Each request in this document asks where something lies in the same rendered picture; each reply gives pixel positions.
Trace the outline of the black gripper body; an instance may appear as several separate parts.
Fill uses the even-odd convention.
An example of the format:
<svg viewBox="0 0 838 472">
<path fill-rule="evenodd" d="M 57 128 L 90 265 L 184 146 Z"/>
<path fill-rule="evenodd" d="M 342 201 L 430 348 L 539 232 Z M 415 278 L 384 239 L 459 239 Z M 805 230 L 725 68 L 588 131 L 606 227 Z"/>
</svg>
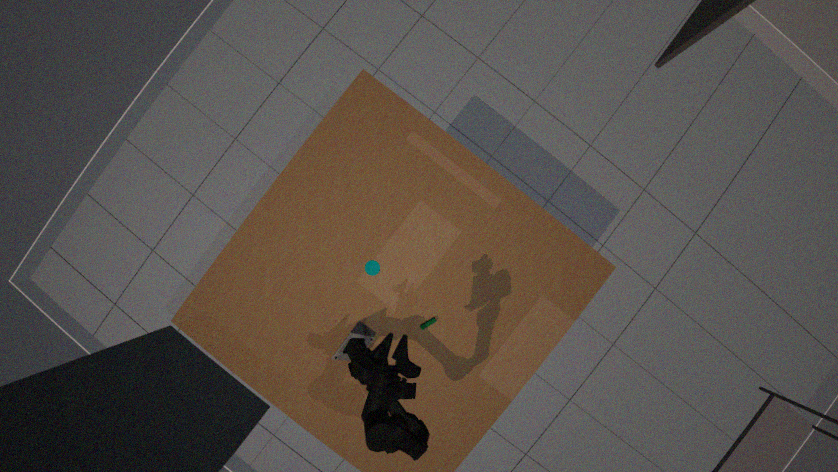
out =
<svg viewBox="0 0 838 472">
<path fill-rule="evenodd" d="M 413 364 L 412 362 L 410 363 Z M 400 382 L 401 377 L 398 376 L 398 373 L 406 378 L 416 378 L 420 375 L 421 368 L 415 364 L 413 364 L 413 368 L 406 368 L 397 361 L 395 365 L 381 368 L 368 359 L 365 362 L 364 359 L 353 358 L 351 371 L 363 382 L 372 381 L 372 384 L 366 387 L 369 391 L 369 400 L 379 405 L 389 405 L 390 403 L 385 403 L 383 400 L 383 385 L 384 382 L 386 383 L 385 377 L 391 379 L 390 382 Z"/>
</svg>

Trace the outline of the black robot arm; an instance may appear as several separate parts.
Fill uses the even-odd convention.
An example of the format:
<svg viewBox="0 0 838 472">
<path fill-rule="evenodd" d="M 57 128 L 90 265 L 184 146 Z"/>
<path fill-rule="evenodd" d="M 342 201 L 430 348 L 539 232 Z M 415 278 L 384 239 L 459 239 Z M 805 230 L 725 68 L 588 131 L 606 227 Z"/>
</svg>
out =
<svg viewBox="0 0 838 472">
<path fill-rule="evenodd" d="M 364 359 L 366 362 L 366 356 L 372 352 L 367 348 L 364 340 L 364 338 L 351 338 L 343 354 L 347 354 L 351 360 L 348 363 L 351 377 L 358 379 L 361 385 L 367 386 L 371 385 L 372 381 L 363 382 L 351 371 L 353 358 Z M 376 404 L 367 396 L 361 414 L 367 447 L 374 452 L 385 450 L 387 454 L 400 450 L 416 461 L 429 448 L 427 443 L 430 434 L 423 421 L 419 420 L 415 414 L 406 412 L 398 402 L 399 399 L 415 399 L 416 383 L 406 383 L 407 380 L 404 377 L 401 382 L 390 382 L 391 379 L 385 378 L 383 400 L 390 404 Z"/>
</svg>

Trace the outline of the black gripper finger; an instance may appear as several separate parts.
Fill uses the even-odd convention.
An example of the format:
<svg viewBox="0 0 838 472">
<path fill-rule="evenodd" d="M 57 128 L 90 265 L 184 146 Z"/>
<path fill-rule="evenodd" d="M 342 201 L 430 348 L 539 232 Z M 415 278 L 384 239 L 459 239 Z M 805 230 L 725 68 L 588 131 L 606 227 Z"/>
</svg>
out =
<svg viewBox="0 0 838 472">
<path fill-rule="evenodd" d="M 401 337 L 391 358 L 406 368 L 413 368 L 413 364 L 410 363 L 408 358 L 408 342 L 406 334 L 403 334 Z"/>
<path fill-rule="evenodd" d="M 371 352 L 371 354 L 366 356 L 366 359 L 376 364 L 378 367 L 389 367 L 387 357 L 389 354 L 392 338 L 393 333 L 389 332 L 387 336 L 380 342 L 380 344 Z"/>
</svg>

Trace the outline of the cyan flat circle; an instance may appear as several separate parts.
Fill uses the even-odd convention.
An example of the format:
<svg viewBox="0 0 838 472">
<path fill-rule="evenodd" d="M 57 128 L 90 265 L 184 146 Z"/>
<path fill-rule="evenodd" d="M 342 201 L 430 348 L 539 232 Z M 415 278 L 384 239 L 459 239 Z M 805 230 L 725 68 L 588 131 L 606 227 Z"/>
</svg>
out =
<svg viewBox="0 0 838 472">
<path fill-rule="evenodd" d="M 380 265 L 376 261 L 369 261 L 365 265 L 365 271 L 368 275 L 376 275 L 380 271 Z"/>
</svg>

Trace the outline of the dark green rectangular post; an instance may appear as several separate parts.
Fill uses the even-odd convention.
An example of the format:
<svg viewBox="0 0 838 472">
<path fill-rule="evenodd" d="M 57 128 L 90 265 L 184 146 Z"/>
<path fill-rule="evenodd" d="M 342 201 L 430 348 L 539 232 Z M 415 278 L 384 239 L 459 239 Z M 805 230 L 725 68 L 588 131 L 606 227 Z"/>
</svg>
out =
<svg viewBox="0 0 838 472">
<path fill-rule="evenodd" d="M 426 328 L 426 327 L 431 326 L 432 324 L 434 324 L 434 323 L 436 323 L 436 322 L 437 322 L 437 321 L 436 321 L 435 317 L 433 317 L 432 319 L 430 319 L 430 320 L 428 320 L 427 322 L 425 322 L 425 323 L 423 323 L 422 325 L 420 325 L 420 328 L 421 328 L 421 329 L 424 329 L 424 328 Z"/>
</svg>

